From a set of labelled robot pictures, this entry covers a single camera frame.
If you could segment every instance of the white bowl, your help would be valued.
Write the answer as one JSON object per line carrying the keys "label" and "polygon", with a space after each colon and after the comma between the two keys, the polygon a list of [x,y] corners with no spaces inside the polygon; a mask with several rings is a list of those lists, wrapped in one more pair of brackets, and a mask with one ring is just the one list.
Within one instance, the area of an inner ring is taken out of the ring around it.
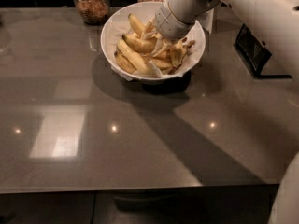
{"label": "white bowl", "polygon": [[116,50],[117,43],[121,39],[122,34],[132,31],[128,21],[128,15],[133,13],[141,21],[146,23],[155,16],[155,11],[161,4],[161,2],[143,2],[124,7],[114,13],[103,27],[101,34],[101,46],[103,53],[110,62],[111,68],[128,81],[135,79],[146,84],[160,84],[170,78],[182,77],[185,73],[199,63],[205,51],[205,33],[200,23],[196,21],[193,28],[187,34],[188,40],[196,41],[195,45],[192,46],[192,54],[185,56],[181,67],[176,71],[175,74],[166,75],[159,78],[144,77],[140,75],[129,74],[117,65],[114,58],[114,52]]}

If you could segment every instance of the table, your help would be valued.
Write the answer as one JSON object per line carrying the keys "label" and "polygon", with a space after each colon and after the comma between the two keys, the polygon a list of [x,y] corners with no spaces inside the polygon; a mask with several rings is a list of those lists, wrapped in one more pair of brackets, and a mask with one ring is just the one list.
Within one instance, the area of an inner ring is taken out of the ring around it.
{"label": "table", "polygon": [[163,86],[116,75],[75,8],[0,22],[0,193],[278,184],[298,151],[298,83],[252,77],[228,7]]}

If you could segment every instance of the bowl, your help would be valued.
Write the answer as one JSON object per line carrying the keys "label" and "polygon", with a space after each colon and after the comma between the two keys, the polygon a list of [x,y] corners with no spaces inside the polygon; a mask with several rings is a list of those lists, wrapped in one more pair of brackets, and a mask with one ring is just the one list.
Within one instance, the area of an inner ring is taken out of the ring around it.
{"label": "bowl", "polygon": [[162,77],[140,76],[138,74],[129,74],[122,70],[116,63],[114,52],[118,41],[123,34],[132,31],[128,21],[130,13],[135,14],[142,22],[147,23],[155,16],[155,11],[162,5],[162,2],[143,2],[136,3],[124,7],[114,13],[105,23],[101,33],[101,47],[104,55],[109,61],[112,70],[128,81],[139,80],[145,84],[161,84],[168,79],[175,77],[183,77],[185,73],[194,68],[200,61],[206,46],[206,37],[204,30],[198,21],[195,22],[193,28],[188,32],[187,39],[195,40],[192,46],[192,52],[186,55],[182,65],[172,75],[164,75]]}

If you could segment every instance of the bowl rim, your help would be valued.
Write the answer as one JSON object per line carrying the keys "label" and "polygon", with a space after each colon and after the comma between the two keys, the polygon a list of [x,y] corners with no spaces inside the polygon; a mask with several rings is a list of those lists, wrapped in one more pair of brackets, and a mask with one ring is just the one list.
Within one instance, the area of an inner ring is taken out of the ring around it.
{"label": "bowl rim", "polygon": [[[103,28],[102,28],[102,31],[101,31],[101,49],[106,57],[106,59],[108,60],[110,66],[111,66],[111,69],[118,73],[118,75],[120,75],[121,77],[127,79],[127,80],[138,80],[138,81],[145,81],[145,82],[160,82],[160,81],[166,81],[168,79],[172,79],[172,78],[178,78],[180,77],[178,74],[174,74],[174,75],[169,75],[167,77],[142,77],[140,75],[134,75],[134,74],[130,74],[124,70],[122,70],[118,65],[114,64],[115,61],[113,61],[112,59],[109,58],[109,56],[107,55],[107,52],[105,51],[104,49],[104,46],[105,46],[105,36],[104,36],[104,33],[105,33],[105,30],[107,29],[107,27],[109,26],[109,24],[112,22],[114,16],[116,14],[119,14],[121,13],[122,11],[130,8],[130,7],[136,7],[136,6],[139,6],[139,7],[150,7],[150,6],[157,6],[157,5],[160,5],[162,2],[157,2],[157,1],[149,1],[149,2],[140,2],[140,3],[134,3],[134,4],[131,4],[131,5],[128,5],[126,7],[122,7],[121,9],[119,9],[118,11],[116,11],[114,14],[112,14],[109,19],[106,21],[106,23],[104,24]],[[205,36],[205,32],[203,30],[203,27],[201,26],[201,24],[199,23],[198,20],[195,21],[195,24],[194,26],[197,26],[198,29],[200,29],[200,32],[202,33],[202,37],[203,37],[203,53],[205,52],[205,49],[206,49],[206,36]],[[191,68],[189,68],[188,70],[186,70],[185,73],[189,72],[191,69],[193,69],[198,63],[196,63],[194,66],[192,66]]]}

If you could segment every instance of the bunch of bananas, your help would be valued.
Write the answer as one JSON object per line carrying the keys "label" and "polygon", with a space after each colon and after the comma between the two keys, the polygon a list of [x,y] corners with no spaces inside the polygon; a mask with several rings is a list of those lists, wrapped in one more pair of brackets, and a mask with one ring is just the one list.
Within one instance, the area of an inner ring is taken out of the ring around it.
{"label": "bunch of bananas", "polygon": [[114,53],[116,63],[129,74],[173,74],[181,65],[188,49],[195,41],[187,38],[176,42],[162,38],[155,28],[154,19],[144,24],[136,15],[129,14],[132,32],[123,34]]}

